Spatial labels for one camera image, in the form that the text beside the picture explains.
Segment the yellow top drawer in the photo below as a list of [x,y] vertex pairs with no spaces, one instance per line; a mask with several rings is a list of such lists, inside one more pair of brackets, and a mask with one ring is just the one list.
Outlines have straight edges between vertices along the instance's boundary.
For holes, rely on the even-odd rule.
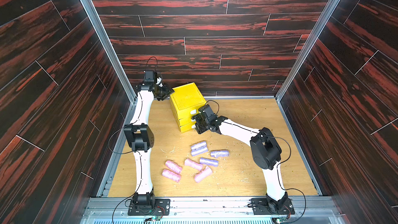
[[198,112],[198,109],[202,107],[206,101],[183,101],[183,102],[172,102],[173,113],[176,120],[188,116],[193,116]]

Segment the yellow drawer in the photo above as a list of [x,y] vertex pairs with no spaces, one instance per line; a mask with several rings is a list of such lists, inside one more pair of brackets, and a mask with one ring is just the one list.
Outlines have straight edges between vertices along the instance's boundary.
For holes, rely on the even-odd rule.
[[183,102],[172,102],[173,113],[176,120],[188,116],[193,116],[198,112],[198,109],[202,107],[206,101],[183,101]]
[[178,119],[178,124],[179,124],[180,127],[185,126],[185,125],[192,126],[195,123],[196,123],[196,120],[192,119],[192,116],[188,116],[188,117],[184,117],[184,118]]

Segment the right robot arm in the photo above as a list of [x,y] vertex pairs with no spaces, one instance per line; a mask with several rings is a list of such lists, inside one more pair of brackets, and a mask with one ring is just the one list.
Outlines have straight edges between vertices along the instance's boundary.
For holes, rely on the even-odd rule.
[[198,113],[192,117],[198,134],[208,130],[220,135],[230,136],[251,148],[255,164],[262,169],[266,182],[266,195],[264,199],[251,199],[251,207],[255,214],[265,209],[270,214],[294,214],[291,199],[283,186],[281,172],[282,149],[276,138],[268,128],[253,129],[235,123],[225,116],[217,116],[209,105],[199,108]]

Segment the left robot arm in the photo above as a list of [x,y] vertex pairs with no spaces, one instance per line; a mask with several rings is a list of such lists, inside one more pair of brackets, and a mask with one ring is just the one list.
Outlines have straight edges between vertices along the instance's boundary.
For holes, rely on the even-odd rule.
[[154,146],[154,134],[148,120],[152,102],[162,101],[173,93],[165,83],[141,83],[137,87],[137,104],[130,124],[123,131],[136,163],[136,189],[130,203],[131,209],[152,212],[155,196],[150,174],[150,156]]

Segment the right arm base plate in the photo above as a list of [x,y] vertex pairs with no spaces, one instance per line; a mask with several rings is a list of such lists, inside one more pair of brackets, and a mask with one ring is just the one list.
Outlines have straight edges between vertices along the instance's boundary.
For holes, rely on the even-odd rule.
[[252,198],[248,204],[255,215],[293,215],[295,210],[289,198],[275,201],[271,198]]

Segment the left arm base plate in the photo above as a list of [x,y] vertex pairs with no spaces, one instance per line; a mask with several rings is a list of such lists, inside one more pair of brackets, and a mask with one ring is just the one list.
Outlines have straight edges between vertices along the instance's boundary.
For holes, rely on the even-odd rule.
[[150,200],[132,200],[127,212],[128,216],[168,216],[171,200],[154,198]]

